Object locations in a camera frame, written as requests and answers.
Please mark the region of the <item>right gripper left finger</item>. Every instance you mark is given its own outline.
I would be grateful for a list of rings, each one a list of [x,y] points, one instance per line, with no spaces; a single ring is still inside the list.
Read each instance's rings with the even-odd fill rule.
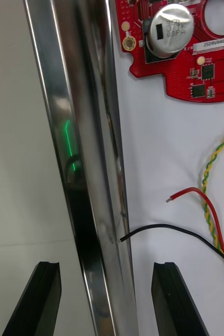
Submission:
[[[59,263],[39,262],[3,335],[53,335],[61,293]]]

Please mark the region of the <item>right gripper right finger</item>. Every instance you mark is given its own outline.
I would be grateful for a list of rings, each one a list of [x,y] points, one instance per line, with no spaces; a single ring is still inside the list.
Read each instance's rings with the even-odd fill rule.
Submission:
[[[159,335],[208,335],[175,263],[154,264],[152,300]]]

